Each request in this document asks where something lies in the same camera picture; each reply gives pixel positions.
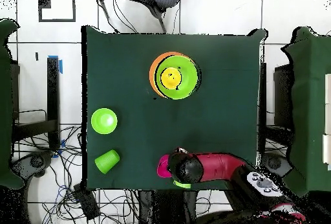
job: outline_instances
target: green bowl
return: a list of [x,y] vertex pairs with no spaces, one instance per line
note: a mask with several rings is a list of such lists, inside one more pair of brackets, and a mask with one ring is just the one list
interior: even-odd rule
[[[170,67],[178,69],[182,77],[176,89],[167,89],[161,82],[162,72]],[[197,90],[201,82],[200,76],[200,69],[192,60],[185,56],[170,56],[158,66],[155,85],[164,96],[178,100],[188,97],[193,91]]]
[[115,130],[117,126],[117,116],[110,109],[97,109],[92,115],[91,125],[97,133],[106,135]]

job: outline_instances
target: blue tape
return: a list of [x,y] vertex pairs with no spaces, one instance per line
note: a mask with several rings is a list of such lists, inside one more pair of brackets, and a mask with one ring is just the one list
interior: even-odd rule
[[59,61],[59,72],[63,74],[62,60]]
[[[62,154],[62,152],[63,152],[63,150],[58,150],[58,154],[59,155],[61,155]],[[57,159],[59,156],[58,155],[53,155],[53,159]]]

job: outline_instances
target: black wire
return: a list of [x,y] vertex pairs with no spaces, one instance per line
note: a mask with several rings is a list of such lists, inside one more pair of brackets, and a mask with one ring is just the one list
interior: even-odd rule
[[179,9],[176,12],[176,16],[175,16],[175,20],[173,21],[173,32],[175,31],[175,22],[176,22],[176,18],[177,18],[177,13],[178,13]]
[[120,9],[120,7],[117,5],[117,2],[116,2],[116,0],[115,0],[115,4],[116,4],[116,6],[117,6],[117,9],[121,12],[121,14],[122,14],[122,16],[125,18],[125,20],[134,28],[134,32],[136,32],[136,33],[138,33],[137,32],[137,30],[136,30],[136,28],[130,23],[130,21],[129,20],[127,20],[127,18],[125,17],[125,15],[123,15],[123,13],[122,13],[122,11],[121,11],[121,9]]
[[50,165],[50,168],[52,169],[52,171],[53,171],[53,173],[54,173],[54,175],[55,175],[55,182],[56,182],[56,184],[59,186],[59,187],[61,187],[61,185],[58,183],[58,178],[57,178],[57,175],[56,175],[56,172],[55,172],[55,170],[53,169],[53,167]]
[[274,145],[272,142],[270,142],[270,141],[268,141],[268,140],[266,140],[266,142],[267,143],[269,143],[269,144],[271,144],[273,147],[275,147],[275,150],[279,150],[283,155],[285,155],[285,153],[284,152],[282,152],[281,150],[280,150],[280,148],[278,148],[276,145]]
[[117,14],[117,12],[116,12],[116,9],[115,9],[115,0],[112,0],[112,7],[114,8],[114,12],[115,12],[115,14],[117,15],[117,17],[118,17],[118,19],[126,26],[126,27],[128,27],[130,30],[132,30],[133,32],[135,32],[134,31],[134,29],[132,29],[130,26],[128,26],[126,23],[124,23],[124,21],[123,20],[121,20],[121,18],[118,16],[118,14]]
[[206,197],[200,197],[200,198],[198,198],[198,199],[197,199],[197,202],[198,202],[198,200],[199,200],[199,199],[206,199],[206,200],[208,201],[208,209],[207,209],[205,212],[202,212],[202,213],[198,213],[198,214],[197,214],[197,216],[199,216],[199,215],[202,215],[202,214],[205,214],[205,213],[209,212],[209,210],[210,210],[210,208],[211,208],[211,203],[210,203],[210,200],[209,200],[208,198],[206,198]]
[[[102,6],[99,4],[99,1],[98,1],[98,0],[96,0],[96,4],[98,4],[98,6],[102,8],[103,12],[104,12],[105,15],[106,15],[106,11],[107,11],[107,10],[104,9],[104,7],[102,7]],[[119,30],[115,29],[115,27],[111,25],[111,23],[109,22],[109,17],[107,17],[107,15],[106,15],[106,19],[107,19],[108,24],[114,29],[115,33],[120,33]]]
[[[258,105],[257,107],[260,107],[260,105]],[[266,111],[267,113],[271,113],[271,114],[274,114],[274,113],[272,113],[272,112],[269,112],[269,111]]]
[[111,217],[111,216],[108,216],[108,215],[106,215],[105,213],[100,213],[102,216],[104,216],[104,218],[102,219],[102,221],[101,221],[101,223],[100,224],[102,224],[103,223],[103,221],[106,219],[106,218],[109,218],[109,219],[111,219],[111,220],[113,220],[113,221],[115,221],[116,222],[116,224],[122,224],[120,221],[118,221],[117,219],[114,219],[113,217]]

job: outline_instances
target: black metal stand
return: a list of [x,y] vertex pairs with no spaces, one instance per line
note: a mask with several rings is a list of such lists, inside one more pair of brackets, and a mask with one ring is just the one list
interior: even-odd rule
[[[58,59],[47,58],[47,120],[26,124],[15,124],[12,141],[19,141],[42,133],[48,133],[48,143],[51,150],[60,147],[59,128],[59,71]],[[14,119],[19,119],[18,104],[18,74],[17,62],[12,63],[12,91],[14,101]]]

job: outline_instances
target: green cup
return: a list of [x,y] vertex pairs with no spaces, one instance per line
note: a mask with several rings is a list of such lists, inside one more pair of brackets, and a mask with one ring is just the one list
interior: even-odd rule
[[110,150],[94,160],[96,166],[103,174],[108,173],[118,161],[120,161],[120,156],[115,150]]

